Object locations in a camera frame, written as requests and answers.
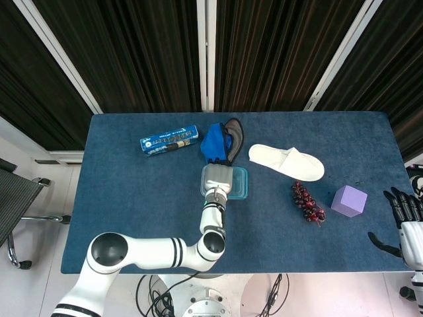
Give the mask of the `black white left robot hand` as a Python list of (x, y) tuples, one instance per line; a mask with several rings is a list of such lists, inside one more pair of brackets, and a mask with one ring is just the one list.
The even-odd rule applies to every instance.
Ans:
[(232, 166), (209, 163), (202, 169), (200, 192), (203, 196), (207, 191), (214, 188), (221, 188), (226, 194), (230, 194), (233, 188)]

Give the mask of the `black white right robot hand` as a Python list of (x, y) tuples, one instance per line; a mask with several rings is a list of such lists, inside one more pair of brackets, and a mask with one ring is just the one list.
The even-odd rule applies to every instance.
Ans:
[(397, 258), (415, 271), (422, 271), (422, 202), (413, 195), (408, 195), (395, 187), (391, 191), (383, 191), (383, 195), (391, 206), (400, 246), (384, 244), (373, 232), (367, 236), (372, 244)]

